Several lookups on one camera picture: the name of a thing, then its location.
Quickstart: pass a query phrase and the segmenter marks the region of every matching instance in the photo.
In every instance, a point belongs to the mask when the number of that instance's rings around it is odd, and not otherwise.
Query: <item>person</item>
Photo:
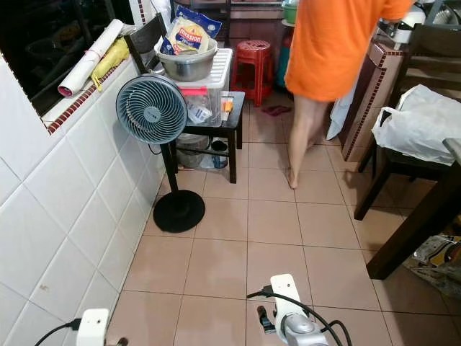
[[[295,99],[288,182],[298,186],[303,157],[318,136],[327,104],[347,94],[379,18],[405,17],[411,0],[299,0],[285,75]]]

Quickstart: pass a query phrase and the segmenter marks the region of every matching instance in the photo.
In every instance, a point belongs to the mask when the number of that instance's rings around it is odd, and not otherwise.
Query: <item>window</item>
[[[14,0],[0,11],[0,50],[39,115],[113,18],[132,24],[129,0]]]

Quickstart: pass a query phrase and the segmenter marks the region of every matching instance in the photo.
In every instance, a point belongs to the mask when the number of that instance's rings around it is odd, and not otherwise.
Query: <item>round fan base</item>
[[[162,231],[181,233],[196,226],[204,214],[203,199],[195,192],[180,190],[158,200],[153,220]]]

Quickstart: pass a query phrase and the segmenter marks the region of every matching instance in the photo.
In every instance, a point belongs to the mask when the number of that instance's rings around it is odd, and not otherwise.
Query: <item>fan stand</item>
[[[205,203],[197,193],[178,189],[170,147],[168,144],[161,144],[160,148],[171,192],[156,203],[153,220],[162,231],[181,233],[192,229],[202,220]]]

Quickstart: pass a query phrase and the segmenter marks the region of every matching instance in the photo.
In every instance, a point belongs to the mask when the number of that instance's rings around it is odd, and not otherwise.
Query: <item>tiled floor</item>
[[[267,104],[292,105],[275,95]],[[370,280],[365,261],[429,190],[392,177],[363,221],[352,218],[370,176],[342,161],[338,141],[321,139],[305,156],[299,188],[285,181],[292,114],[270,117],[245,105],[238,182],[228,171],[181,171],[181,188],[207,212],[183,234],[148,220],[109,328],[108,343],[138,346],[272,346],[247,293],[289,272],[303,302],[340,319],[354,346],[461,345],[461,303],[400,267]],[[164,180],[159,195],[169,191]]]

